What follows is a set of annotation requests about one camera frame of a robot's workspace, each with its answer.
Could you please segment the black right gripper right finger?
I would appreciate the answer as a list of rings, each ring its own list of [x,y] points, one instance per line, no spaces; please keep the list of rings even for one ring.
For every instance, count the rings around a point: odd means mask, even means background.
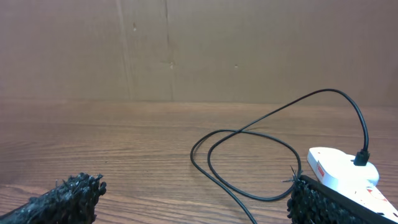
[[[287,202],[287,217],[292,223],[367,223],[397,224],[380,217],[299,172],[294,174],[294,188]]]

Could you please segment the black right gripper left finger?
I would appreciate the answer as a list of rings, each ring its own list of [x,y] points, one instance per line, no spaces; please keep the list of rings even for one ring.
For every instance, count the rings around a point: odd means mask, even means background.
[[[39,197],[1,215],[1,224],[92,224],[95,207],[106,193],[103,175],[87,173],[70,176]]]

